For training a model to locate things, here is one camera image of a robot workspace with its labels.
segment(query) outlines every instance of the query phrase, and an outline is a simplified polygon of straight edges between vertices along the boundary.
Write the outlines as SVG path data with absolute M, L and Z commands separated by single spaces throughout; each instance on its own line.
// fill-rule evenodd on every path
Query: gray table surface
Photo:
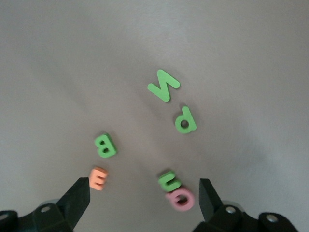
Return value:
M 307 0 L 0 1 L 0 210 L 25 215 L 100 166 L 76 232 L 189 232 L 202 214 L 165 199 L 170 168 L 196 197 L 209 178 L 252 217 L 308 231 L 308 22 Z M 147 89 L 158 69 L 182 85 L 169 103 Z

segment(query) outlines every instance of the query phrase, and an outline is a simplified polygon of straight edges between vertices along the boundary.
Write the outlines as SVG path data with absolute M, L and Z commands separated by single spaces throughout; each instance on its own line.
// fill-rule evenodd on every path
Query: pink foam letter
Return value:
M 185 202 L 180 202 L 180 196 L 185 197 L 187 200 Z M 168 192 L 165 197 L 170 200 L 170 203 L 174 209 L 182 212 L 191 209 L 195 203 L 193 193 L 183 187 L 178 188 L 173 192 Z

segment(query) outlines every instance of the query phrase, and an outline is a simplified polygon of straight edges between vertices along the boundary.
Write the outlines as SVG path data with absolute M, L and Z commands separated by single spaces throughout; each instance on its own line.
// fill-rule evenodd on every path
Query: letter b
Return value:
M 117 149 L 114 146 L 112 139 L 109 134 L 103 134 L 96 138 L 95 145 L 98 148 L 99 156 L 108 158 L 117 153 Z

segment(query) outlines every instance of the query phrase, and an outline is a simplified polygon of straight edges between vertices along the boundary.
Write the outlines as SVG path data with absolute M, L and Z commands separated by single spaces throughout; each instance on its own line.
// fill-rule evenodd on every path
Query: letter w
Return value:
M 180 87 L 180 82 L 161 69 L 158 70 L 157 76 L 158 76 L 160 88 L 150 83 L 148 85 L 148 89 L 150 92 L 155 94 L 158 98 L 160 98 L 162 101 L 168 102 L 170 100 L 168 84 L 172 86 L 173 88 L 178 89 Z

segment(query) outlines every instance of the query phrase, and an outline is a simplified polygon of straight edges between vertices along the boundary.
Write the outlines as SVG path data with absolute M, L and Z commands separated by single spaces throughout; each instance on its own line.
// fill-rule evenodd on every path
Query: foam letter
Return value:
M 150 83 L 147 88 L 149 89 L 150 92 L 155 94 L 162 101 L 168 102 L 170 100 L 168 84 L 173 88 L 178 89 L 180 87 L 180 82 L 161 69 L 158 70 L 157 76 L 161 88 L 157 87 L 152 83 Z
M 180 196 L 185 197 L 186 201 L 182 202 Z M 169 192 L 165 197 L 170 200 L 171 205 L 177 211 L 187 211 L 191 209 L 195 203 L 194 195 L 186 188 L 179 188 L 173 192 Z
M 107 133 L 96 138 L 95 145 L 98 148 L 99 156 L 103 158 L 111 157 L 117 153 L 117 149 Z
M 175 121 L 176 129 L 182 134 L 187 134 L 192 131 L 195 131 L 197 129 L 197 125 L 192 117 L 189 107 L 184 106 L 182 108 L 182 111 L 183 111 L 183 115 L 179 115 L 176 118 L 176 121 Z M 183 121 L 188 123 L 186 127 L 182 126 Z
M 101 191 L 104 188 L 105 179 L 108 171 L 103 168 L 96 167 L 92 169 L 89 177 L 89 186 L 95 190 Z
M 176 175 L 173 171 L 169 171 L 164 175 L 160 176 L 158 182 L 164 191 L 171 192 L 182 185 L 181 181 L 175 179 L 175 177 Z

